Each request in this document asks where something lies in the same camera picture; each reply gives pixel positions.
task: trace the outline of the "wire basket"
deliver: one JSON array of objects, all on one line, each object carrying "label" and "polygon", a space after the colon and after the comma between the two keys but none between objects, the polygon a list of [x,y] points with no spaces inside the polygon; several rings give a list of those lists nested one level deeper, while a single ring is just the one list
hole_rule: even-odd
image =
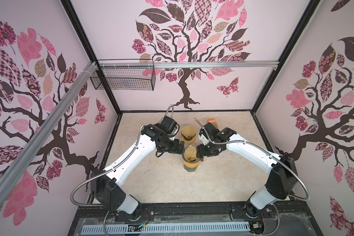
[{"label": "wire basket", "polygon": [[140,60],[140,63],[139,59],[99,61],[110,62],[100,62],[99,67],[103,72],[103,76],[99,76],[101,74],[99,70],[92,74],[90,79],[95,89],[104,89],[102,80],[106,79],[110,89],[154,90],[156,75],[152,59]]}]

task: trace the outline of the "butterfly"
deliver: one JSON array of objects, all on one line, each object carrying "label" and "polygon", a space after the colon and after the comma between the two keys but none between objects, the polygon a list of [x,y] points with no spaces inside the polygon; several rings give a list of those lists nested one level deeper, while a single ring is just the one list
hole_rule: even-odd
[{"label": "butterfly", "polygon": [[227,87],[227,86],[219,86],[217,87],[217,89],[219,89],[219,91],[222,91],[224,95],[226,95],[228,97],[228,94],[232,92],[239,92],[237,91],[239,86],[237,85],[239,82],[239,77],[237,77],[236,79],[232,80],[231,84]]},{"label": "butterfly", "polygon": [[94,119],[94,123],[97,124],[100,121],[104,122],[105,121],[105,111],[106,108],[104,105],[101,105],[101,102],[96,98],[96,104],[97,104],[97,108],[99,109],[99,113],[97,114],[96,118]]}]

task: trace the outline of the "wallpaper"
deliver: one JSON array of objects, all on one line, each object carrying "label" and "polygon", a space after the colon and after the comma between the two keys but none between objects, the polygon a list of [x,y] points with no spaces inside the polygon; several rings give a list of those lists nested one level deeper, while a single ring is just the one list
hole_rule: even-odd
[{"label": "wallpaper", "polygon": [[323,234],[354,235],[354,0],[322,3],[257,115]]},{"label": "wallpaper", "polygon": [[[102,0],[94,4],[76,1],[74,5],[99,59],[236,62],[278,60],[307,2],[284,5],[283,1],[247,0]],[[278,4],[285,6],[283,11],[287,13],[278,14],[282,10]],[[163,110],[169,104],[177,110],[250,109],[270,71],[156,69],[154,91],[113,93],[122,110]],[[150,73],[151,69],[143,71],[144,76]]]},{"label": "wallpaper", "polygon": [[[0,177],[89,63],[58,1],[16,4],[3,13],[0,1]],[[50,24],[32,5],[60,21]],[[18,9],[40,19],[14,18]],[[77,209],[69,195],[98,167],[115,119],[105,92],[87,81],[0,207],[0,235],[68,233]],[[88,194],[86,186],[76,199]]]}]

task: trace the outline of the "aluminum rail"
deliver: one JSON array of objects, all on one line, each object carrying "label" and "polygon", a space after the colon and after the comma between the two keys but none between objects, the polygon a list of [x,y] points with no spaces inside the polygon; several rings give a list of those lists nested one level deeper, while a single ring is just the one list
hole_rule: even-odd
[{"label": "aluminum rail", "polygon": [[113,63],[111,60],[100,60],[100,66],[149,66],[155,69],[172,68],[214,68],[214,67],[277,67],[279,61],[242,61],[242,62],[155,62],[155,63]]},{"label": "aluminum rail", "polygon": [[68,92],[62,97],[58,105],[43,122],[39,130],[34,134],[30,141],[25,145],[19,156],[11,163],[8,170],[0,178],[0,206],[10,194],[14,186],[22,177],[29,164],[32,162],[39,149],[42,147],[52,130],[62,118],[67,108],[83,87],[91,74],[96,71],[94,62],[90,62],[81,72],[76,81],[71,85]]}]

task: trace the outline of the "speckled surface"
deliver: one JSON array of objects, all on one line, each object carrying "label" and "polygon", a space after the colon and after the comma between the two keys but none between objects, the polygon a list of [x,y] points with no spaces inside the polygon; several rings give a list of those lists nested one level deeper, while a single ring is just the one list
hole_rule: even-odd
[{"label": "speckled surface", "polygon": [[[155,124],[162,116],[161,112],[124,113],[106,165],[113,163],[135,142],[140,126]],[[173,119],[181,127],[191,125],[199,132],[200,126],[194,117],[203,124],[215,118],[220,130],[231,128],[250,142],[265,148],[248,111],[173,114]],[[201,143],[197,138],[192,145]],[[204,158],[195,172],[184,169],[181,155],[165,153],[157,158],[155,152],[144,157],[122,186],[126,193],[140,202],[246,201],[266,183],[268,177],[255,164],[228,150],[219,156]]]}]

